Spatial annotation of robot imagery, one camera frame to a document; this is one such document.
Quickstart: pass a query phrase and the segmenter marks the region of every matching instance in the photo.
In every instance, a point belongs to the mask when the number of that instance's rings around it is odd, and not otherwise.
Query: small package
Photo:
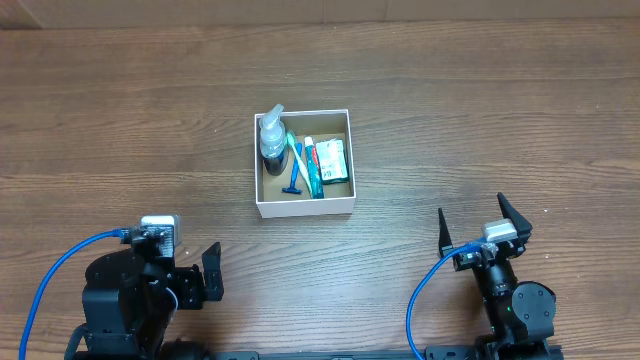
[[[322,183],[335,184],[349,181],[349,170],[344,155],[344,142],[332,139],[316,144]]]

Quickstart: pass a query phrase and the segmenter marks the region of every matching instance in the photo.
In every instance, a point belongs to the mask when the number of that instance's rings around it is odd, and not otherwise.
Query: bottle cap
[[[281,141],[284,134],[278,124],[284,106],[278,104],[260,119],[260,138],[268,145]]]

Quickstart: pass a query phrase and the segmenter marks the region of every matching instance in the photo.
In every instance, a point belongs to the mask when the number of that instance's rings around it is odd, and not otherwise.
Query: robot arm
[[[122,242],[130,249],[89,265],[82,292],[87,322],[74,333],[65,358],[182,359],[176,352],[194,356],[188,359],[204,358],[206,351],[196,344],[162,345],[175,311],[202,309],[205,301],[220,301],[224,294],[220,243],[202,255],[203,276],[197,265],[175,266],[179,230],[177,216],[145,216],[140,226],[125,231]],[[81,337],[87,351],[76,353]]]
[[[473,270],[493,334],[478,337],[474,347],[427,347],[427,359],[562,359],[560,348],[546,340],[554,333],[555,294],[540,283],[519,283],[510,263],[525,252],[533,227],[502,193],[498,202],[504,218],[482,227],[481,251],[453,261],[456,271]],[[442,209],[438,215],[443,256],[453,246]]]

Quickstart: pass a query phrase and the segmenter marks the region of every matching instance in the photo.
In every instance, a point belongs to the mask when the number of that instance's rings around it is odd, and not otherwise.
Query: blue ethernet cable
[[[24,326],[24,332],[22,333],[22,340],[20,341],[20,352],[19,359],[25,360],[27,355],[27,342],[29,341],[29,334],[31,333],[31,328],[33,327],[33,322],[36,318],[36,313],[38,312],[38,305],[40,305],[40,300],[42,299],[42,295],[44,294],[44,289],[47,287],[49,280],[53,277],[53,274],[58,270],[58,268],[68,259],[71,255],[75,254],[82,248],[86,247],[89,244],[92,244],[98,240],[102,240],[108,237],[119,237],[123,238],[122,229],[114,229],[111,231],[103,232],[101,234],[94,235],[87,240],[77,244],[72,247],[66,254],[62,255],[62,257],[56,261],[55,264],[49,269],[49,272],[44,276],[40,286],[38,287],[38,291],[36,292],[36,296],[33,298],[33,303],[31,304],[31,310],[29,311],[29,316],[27,317],[27,323]]]

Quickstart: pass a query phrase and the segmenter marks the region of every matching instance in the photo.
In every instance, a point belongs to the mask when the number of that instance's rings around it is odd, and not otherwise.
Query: wood grain surface
[[[167,339],[214,350],[408,349],[406,304],[436,262],[500,216],[534,225],[520,280],[558,295],[569,359],[640,357],[640,20],[430,22],[0,32],[0,358],[35,290],[95,233],[177,213],[177,263],[222,242],[226,293]],[[351,216],[262,220],[253,114],[348,108]],[[28,358],[59,359],[83,322],[71,258],[40,306]],[[490,331],[470,272],[447,266],[414,337]]]

